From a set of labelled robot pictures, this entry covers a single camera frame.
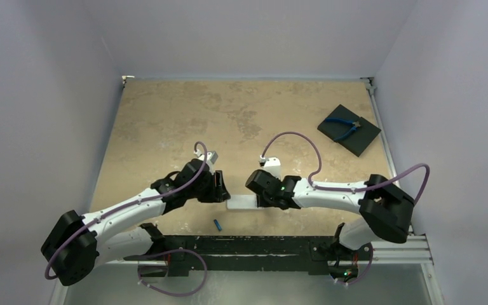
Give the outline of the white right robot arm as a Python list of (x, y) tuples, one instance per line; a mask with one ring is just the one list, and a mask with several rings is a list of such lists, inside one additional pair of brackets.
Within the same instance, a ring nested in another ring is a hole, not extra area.
[(279, 179), (259, 169), (249, 176), (245, 186), (267, 207), (329, 208), (360, 215), (354, 222), (341, 224), (331, 242), (333, 254), (341, 259), (375, 240), (405, 243), (415, 206), (410, 195), (376, 174), (361, 182), (312, 185), (300, 176)]

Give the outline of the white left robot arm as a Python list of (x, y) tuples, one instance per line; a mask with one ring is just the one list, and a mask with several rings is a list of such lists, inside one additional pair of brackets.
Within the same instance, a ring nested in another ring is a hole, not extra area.
[(141, 193), (98, 212), (79, 215), (70, 210), (60, 216), (41, 247), (48, 261), (44, 277), (70, 286), (95, 267), (118, 257), (162, 256), (164, 243), (152, 224), (125, 229), (181, 208), (189, 200), (222, 203), (228, 193), (222, 171), (214, 170), (215, 152), (208, 151), (183, 169), (158, 179)]

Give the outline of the white remote control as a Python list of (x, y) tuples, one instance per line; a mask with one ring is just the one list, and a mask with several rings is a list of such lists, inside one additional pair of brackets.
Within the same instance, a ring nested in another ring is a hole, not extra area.
[(257, 209), (255, 195), (234, 195), (226, 201), (228, 210), (255, 210)]

